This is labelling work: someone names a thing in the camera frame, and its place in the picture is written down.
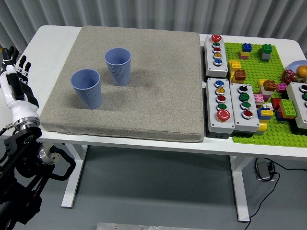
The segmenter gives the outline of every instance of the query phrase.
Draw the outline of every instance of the brown lego brick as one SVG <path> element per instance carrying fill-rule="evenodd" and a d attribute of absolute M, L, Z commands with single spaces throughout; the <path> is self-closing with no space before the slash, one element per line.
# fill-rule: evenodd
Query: brown lego brick
<path fill-rule="evenodd" d="M 235 71 L 235 80 L 237 81 L 245 81 L 246 72 L 244 69 L 237 69 Z"/>
<path fill-rule="evenodd" d="M 275 91 L 276 90 L 276 83 L 274 80 L 266 80 L 263 84 L 265 91 Z"/>

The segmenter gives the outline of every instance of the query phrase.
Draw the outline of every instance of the gray floor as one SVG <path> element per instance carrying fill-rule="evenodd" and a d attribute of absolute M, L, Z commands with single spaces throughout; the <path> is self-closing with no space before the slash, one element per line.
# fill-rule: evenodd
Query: gray floor
<path fill-rule="evenodd" d="M 275 160 L 285 167 L 307 168 L 304 161 Z M 59 162 L 57 172 L 66 166 Z M 307 172 L 277 171 L 281 179 L 276 190 L 249 230 L 307 229 Z M 274 182 L 256 180 L 252 164 L 243 176 L 251 215 Z M 72 209 L 60 207 L 66 184 L 49 180 L 41 211 L 15 229 L 95 230 L 98 222 L 211 230 L 243 230 L 247 225 L 237 221 L 227 156 L 89 147 Z"/>

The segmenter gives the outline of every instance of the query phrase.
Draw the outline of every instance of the table leg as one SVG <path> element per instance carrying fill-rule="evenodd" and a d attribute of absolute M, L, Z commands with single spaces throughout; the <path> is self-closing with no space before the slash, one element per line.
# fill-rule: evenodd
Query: table leg
<path fill-rule="evenodd" d="M 78 187 L 79 178 L 81 175 L 85 155 L 87 152 L 87 145 L 73 145 L 66 144 L 68 150 L 74 156 L 76 161 L 76 167 L 68 179 L 68 184 L 62 201 L 62 207 L 71 208 L 75 194 Z"/>
<path fill-rule="evenodd" d="M 253 160 L 253 157 L 230 156 L 232 179 L 234 183 L 236 209 L 240 222 L 249 222 L 248 204 L 246 201 L 242 170 Z"/>

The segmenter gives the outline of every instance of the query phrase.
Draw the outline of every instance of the orange ball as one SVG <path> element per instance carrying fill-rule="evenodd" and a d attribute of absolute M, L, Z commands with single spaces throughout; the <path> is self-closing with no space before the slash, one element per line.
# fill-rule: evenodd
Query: orange ball
<path fill-rule="evenodd" d="M 297 68 L 296 73 L 301 78 L 307 78 L 307 66 L 305 66 L 305 65 L 299 66 Z"/>

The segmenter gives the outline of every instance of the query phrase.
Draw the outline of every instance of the white table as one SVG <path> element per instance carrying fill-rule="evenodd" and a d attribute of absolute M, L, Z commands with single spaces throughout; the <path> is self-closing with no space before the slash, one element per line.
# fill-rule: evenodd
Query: white table
<path fill-rule="evenodd" d="M 29 85 L 34 96 L 38 99 L 40 115 L 52 88 L 62 70 L 81 27 L 42 26 L 24 51 L 27 61 L 31 62 Z M 200 45 L 203 46 L 206 34 L 200 35 Z M 299 44 L 293 40 L 223 36 L 225 42 L 272 44 L 275 45 L 283 66 L 286 68 L 296 60 L 306 60 Z M 12 122 L 12 113 L 6 106 L 3 96 L 0 96 L 0 128 Z M 13 130 L 7 131 L 1 138 L 8 138 Z M 76 168 L 69 178 L 67 189 L 63 198 L 62 207 L 72 207 L 78 180 L 82 171 L 88 145 L 108 146 L 119 148 L 133 148 L 144 150 L 165 150 L 187 153 L 204 153 L 216 155 L 229 155 L 236 196 L 236 205 L 239 221 L 249 221 L 248 207 L 242 178 L 242 169 L 254 157 L 279 157 L 307 160 L 307 149 L 294 147 L 261 146 L 250 144 L 237 144 L 232 139 L 204 138 L 201 143 L 178 143 L 155 140 L 140 140 L 130 138 L 107 138 L 87 135 L 66 135 L 47 132 L 42 128 L 42 137 L 39 141 L 52 141 L 65 143 L 75 157 Z"/>

